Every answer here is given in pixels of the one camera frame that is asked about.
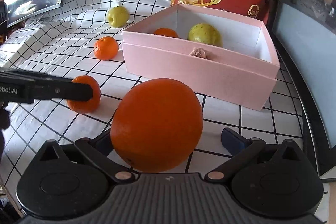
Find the yellow-green apple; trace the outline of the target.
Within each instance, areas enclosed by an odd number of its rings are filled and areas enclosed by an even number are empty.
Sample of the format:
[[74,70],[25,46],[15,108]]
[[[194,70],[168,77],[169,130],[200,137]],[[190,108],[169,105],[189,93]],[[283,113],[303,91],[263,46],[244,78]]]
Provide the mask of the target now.
[[108,11],[106,21],[114,28],[121,28],[127,24],[129,17],[129,11],[125,7],[116,6]]

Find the large orange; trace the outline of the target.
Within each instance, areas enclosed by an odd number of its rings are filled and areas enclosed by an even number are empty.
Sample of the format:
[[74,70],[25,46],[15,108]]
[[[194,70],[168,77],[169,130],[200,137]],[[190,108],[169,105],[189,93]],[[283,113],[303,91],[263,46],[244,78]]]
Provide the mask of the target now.
[[186,84],[153,79],[121,100],[110,130],[114,150],[143,172],[163,172],[184,162],[203,130],[201,104]]

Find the small mandarin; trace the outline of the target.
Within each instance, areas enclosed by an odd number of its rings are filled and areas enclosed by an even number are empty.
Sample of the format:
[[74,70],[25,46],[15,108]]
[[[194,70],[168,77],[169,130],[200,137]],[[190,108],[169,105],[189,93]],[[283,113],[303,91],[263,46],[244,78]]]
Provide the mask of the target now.
[[80,114],[94,112],[98,108],[101,98],[101,91],[98,82],[91,76],[78,76],[74,78],[72,82],[90,85],[93,90],[93,97],[86,102],[67,100],[68,107]]
[[94,44],[94,56],[99,60],[113,59],[118,53],[118,43],[111,36],[98,39]]

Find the green pear in box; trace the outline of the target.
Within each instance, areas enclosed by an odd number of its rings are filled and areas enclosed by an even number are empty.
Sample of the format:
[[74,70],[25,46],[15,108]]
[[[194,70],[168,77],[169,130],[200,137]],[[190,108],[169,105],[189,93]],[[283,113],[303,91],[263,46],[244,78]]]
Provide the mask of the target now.
[[207,23],[199,23],[192,26],[187,39],[197,43],[223,47],[221,34],[216,28]]

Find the pink gift box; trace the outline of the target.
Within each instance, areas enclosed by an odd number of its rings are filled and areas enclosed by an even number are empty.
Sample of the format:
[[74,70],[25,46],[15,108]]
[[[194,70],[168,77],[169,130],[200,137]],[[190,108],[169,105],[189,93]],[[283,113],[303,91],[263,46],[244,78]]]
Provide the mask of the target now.
[[[192,26],[208,23],[223,47],[192,42]],[[154,35],[171,28],[179,38]],[[123,30],[122,52],[129,73],[149,79],[179,80],[197,93],[261,110],[280,68],[261,20],[194,5],[173,5]]]

